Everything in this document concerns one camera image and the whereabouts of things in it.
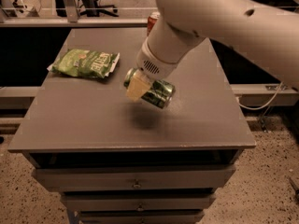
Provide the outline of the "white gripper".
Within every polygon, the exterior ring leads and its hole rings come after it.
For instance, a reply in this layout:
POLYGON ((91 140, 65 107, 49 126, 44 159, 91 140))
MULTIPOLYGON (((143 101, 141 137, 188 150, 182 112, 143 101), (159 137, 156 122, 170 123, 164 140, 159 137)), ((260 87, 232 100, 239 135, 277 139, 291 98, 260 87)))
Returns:
MULTIPOLYGON (((159 80, 168 77, 176 68, 176 63, 162 62, 150 51, 148 41, 145 41, 136 56, 137 67, 149 78, 159 80)), ((136 102, 151 87, 151 81, 146 77, 133 76, 130 80, 126 95, 136 102)))

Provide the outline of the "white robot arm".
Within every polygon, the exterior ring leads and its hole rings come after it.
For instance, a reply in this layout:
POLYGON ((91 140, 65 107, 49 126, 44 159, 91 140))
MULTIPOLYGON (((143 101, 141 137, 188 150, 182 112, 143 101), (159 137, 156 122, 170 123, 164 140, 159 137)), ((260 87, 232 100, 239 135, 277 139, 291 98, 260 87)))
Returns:
POLYGON ((233 49, 291 88, 299 88, 299 15, 252 0, 156 0, 160 17, 136 57, 127 88, 136 101, 168 77, 206 38, 233 49))

